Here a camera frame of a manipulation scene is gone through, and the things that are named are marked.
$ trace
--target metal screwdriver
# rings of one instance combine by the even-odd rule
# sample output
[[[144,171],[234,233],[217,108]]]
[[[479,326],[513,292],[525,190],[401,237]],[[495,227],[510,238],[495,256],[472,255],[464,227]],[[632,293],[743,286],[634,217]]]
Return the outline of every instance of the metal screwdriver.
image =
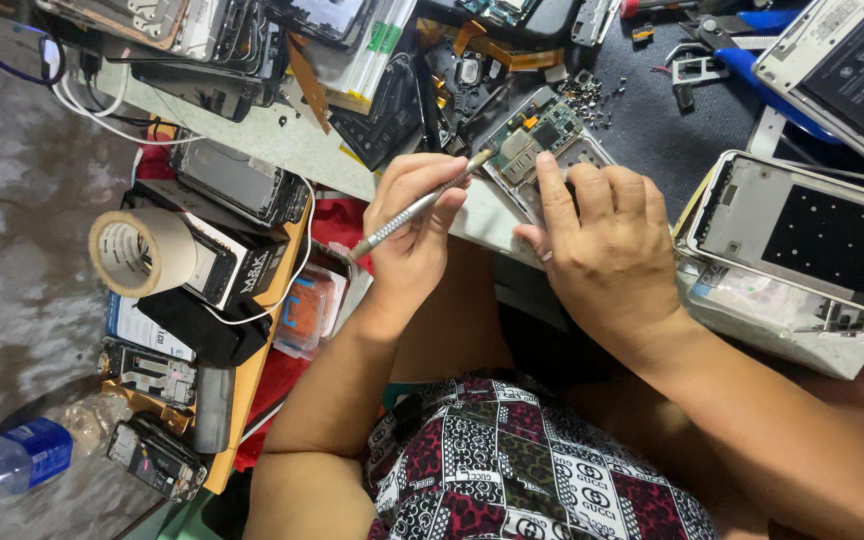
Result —
[[[406,206],[405,209],[395,215],[395,217],[391,218],[389,223],[379,227],[378,230],[370,234],[368,237],[363,238],[361,242],[355,244],[355,247],[349,252],[351,259],[353,261],[358,261],[365,257],[368,252],[378,246],[382,240],[388,239],[392,233],[399,229],[399,227],[402,227],[409,221],[422,215],[423,212],[432,207],[432,205],[439,200],[439,197],[442,197],[442,194],[445,193],[446,190],[461,186],[462,182],[469,178],[469,176],[478,170],[479,167],[485,165],[491,157],[492,150],[488,148],[482,152],[476,153],[475,156],[468,161],[468,164],[459,176],[450,179],[425,195],[422,195],[416,199],[415,202]]]

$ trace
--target masking tape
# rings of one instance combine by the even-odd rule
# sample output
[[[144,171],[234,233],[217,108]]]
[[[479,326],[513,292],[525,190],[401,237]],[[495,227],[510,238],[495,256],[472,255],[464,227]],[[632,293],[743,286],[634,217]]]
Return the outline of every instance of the masking tape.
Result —
[[[143,249],[150,265],[142,260]],[[164,208],[100,215],[88,232],[88,254],[108,288],[126,298],[177,288],[192,277],[196,265],[192,232]]]

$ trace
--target water bottle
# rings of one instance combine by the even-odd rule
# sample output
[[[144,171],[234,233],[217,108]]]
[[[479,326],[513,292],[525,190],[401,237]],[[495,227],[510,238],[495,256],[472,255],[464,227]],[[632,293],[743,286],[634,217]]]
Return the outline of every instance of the water bottle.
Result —
[[[0,497],[21,495],[98,454],[119,420],[132,415],[114,394],[81,399],[0,435]]]

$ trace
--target finger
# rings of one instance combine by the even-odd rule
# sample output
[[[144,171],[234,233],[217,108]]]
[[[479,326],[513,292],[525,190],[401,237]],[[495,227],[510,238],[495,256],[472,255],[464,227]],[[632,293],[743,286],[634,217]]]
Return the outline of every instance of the finger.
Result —
[[[382,174],[382,178],[378,180],[378,187],[375,189],[375,197],[372,201],[378,202],[381,205],[382,199],[385,198],[385,194],[389,192],[392,184],[403,174],[454,159],[455,157],[445,153],[409,153],[397,156],[389,163],[389,166],[386,167],[385,172]]]
[[[666,213],[666,197],[656,187],[652,178],[643,176],[645,181],[645,219],[653,224],[668,228],[669,216]]]
[[[615,215],[625,218],[645,216],[645,181],[625,167],[609,165],[602,169],[611,184]]]
[[[533,251],[535,251],[535,256],[538,257],[539,260],[547,256],[552,250],[552,246],[549,243],[548,232],[536,225],[516,225],[511,229],[511,234],[517,239],[522,239],[528,242],[529,245],[532,246]],[[547,267],[550,262],[551,259],[546,260],[544,265]]]
[[[575,215],[572,195],[562,180],[555,155],[549,151],[540,153],[535,158],[535,173],[538,175],[538,190],[542,195],[542,210],[549,233],[555,237],[559,232],[577,231],[579,217]]]
[[[575,187],[579,221],[582,224],[615,214],[609,177],[598,167],[579,163],[568,169],[568,181]]]
[[[449,229],[455,222],[455,216],[462,209],[462,204],[466,202],[466,197],[466,191],[459,187],[450,187],[441,194],[441,197],[432,206],[432,211],[429,212],[425,227],[418,233],[416,242],[418,249],[423,249],[428,245],[436,245],[440,246],[441,249],[446,249]]]
[[[450,156],[447,160],[429,163],[399,176],[389,187],[379,208],[379,215],[391,218],[402,212],[416,199],[458,176],[468,162],[464,157]]]

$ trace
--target left hand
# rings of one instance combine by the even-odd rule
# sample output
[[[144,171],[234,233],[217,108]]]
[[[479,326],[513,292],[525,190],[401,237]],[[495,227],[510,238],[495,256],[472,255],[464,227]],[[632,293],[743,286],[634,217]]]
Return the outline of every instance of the left hand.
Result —
[[[379,181],[375,198],[366,208],[364,233],[367,237],[389,220],[442,183],[466,168],[465,157],[443,153],[412,153],[392,160]],[[375,281],[368,300],[378,305],[384,322],[401,332],[446,271],[449,228],[466,191],[452,187],[425,215],[393,232],[371,251]]]

